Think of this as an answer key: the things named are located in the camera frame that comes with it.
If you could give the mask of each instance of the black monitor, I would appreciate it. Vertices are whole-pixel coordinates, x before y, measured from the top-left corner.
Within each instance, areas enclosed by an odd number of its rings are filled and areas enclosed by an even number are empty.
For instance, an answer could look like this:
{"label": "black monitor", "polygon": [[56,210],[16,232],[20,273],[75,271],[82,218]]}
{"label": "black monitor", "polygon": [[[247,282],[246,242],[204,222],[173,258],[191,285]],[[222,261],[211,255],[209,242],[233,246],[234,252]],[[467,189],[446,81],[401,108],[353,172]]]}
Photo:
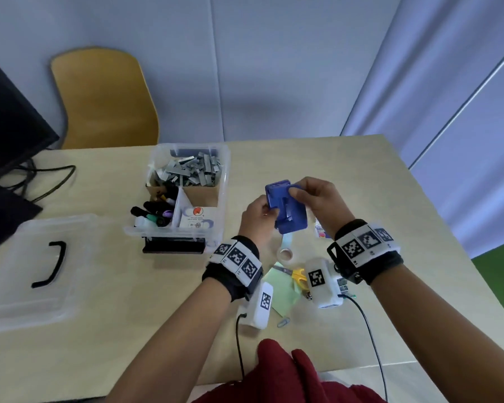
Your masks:
{"label": "black monitor", "polygon": [[[59,139],[0,69],[0,177]],[[0,243],[41,207],[0,187]]]}

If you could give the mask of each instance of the scissors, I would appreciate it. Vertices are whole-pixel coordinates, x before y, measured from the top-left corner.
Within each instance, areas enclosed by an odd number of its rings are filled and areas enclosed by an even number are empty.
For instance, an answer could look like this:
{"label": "scissors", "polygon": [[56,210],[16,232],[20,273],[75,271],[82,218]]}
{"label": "scissors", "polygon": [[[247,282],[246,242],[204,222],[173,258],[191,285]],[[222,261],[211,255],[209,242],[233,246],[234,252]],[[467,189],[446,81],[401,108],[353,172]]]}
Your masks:
{"label": "scissors", "polygon": [[276,262],[273,267],[276,270],[281,271],[282,273],[290,275],[291,278],[296,281],[297,285],[301,288],[301,290],[309,291],[308,280],[306,279],[304,269],[296,269],[296,270],[286,269],[285,267],[282,266],[282,264],[278,262]]}

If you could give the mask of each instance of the yellow chair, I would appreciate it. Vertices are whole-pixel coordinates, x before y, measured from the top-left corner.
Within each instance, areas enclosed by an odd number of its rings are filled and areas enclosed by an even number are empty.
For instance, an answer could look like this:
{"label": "yellow chair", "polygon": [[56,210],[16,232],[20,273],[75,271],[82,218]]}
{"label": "yellow chair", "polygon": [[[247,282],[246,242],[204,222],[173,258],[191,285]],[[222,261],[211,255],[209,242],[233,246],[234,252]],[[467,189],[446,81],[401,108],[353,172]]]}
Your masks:
{"label": "yellow chair", "polygon": [[157,112],[132,55],[78,49],[56,56],[50,67],[67,111],[63,149],[157,144]]}

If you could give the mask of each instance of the lid handle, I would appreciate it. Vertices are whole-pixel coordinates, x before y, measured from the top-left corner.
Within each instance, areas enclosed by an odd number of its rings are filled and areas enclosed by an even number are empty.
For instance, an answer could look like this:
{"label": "lid handle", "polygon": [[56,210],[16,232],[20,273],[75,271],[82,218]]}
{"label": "lid handle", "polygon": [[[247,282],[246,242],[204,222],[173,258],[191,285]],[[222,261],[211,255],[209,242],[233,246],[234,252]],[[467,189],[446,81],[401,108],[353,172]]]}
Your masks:
{"label": "lid handle", "polygon": [[60,246],[60,256],[58,257],[58,262],[56,263],[56,266],[54,267],[54,270],[50,274],[49,278],[46,280],[43,280],[41,282],[33,282],[32,283],[32,288],[37,289],[38,287],[44,287],[46,285],[49,285],[50,283],[53,282],[53,280],[56,278],[58,275],[58,270],[60,270],[60,267],[63,264],[63,259],[66,256],[66,249],[67,245],[63,241],[57,241],[57,242],[51,242],[49,243],[49,246]]}

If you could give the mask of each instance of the red fabric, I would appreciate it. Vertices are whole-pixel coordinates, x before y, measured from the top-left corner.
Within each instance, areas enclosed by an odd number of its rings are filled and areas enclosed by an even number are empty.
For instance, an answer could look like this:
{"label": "red fabric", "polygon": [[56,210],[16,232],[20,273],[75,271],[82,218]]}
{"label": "red fabric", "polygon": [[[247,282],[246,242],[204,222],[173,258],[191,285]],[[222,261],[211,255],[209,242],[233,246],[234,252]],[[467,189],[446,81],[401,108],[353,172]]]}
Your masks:
{"label": "red fabric", "polygon": [[282,349],[273,339],[257,347],[259,363],[241,382],[223,384],[194,403],[385,403],[372,389],[321,382],[308,356],[300,349]]}

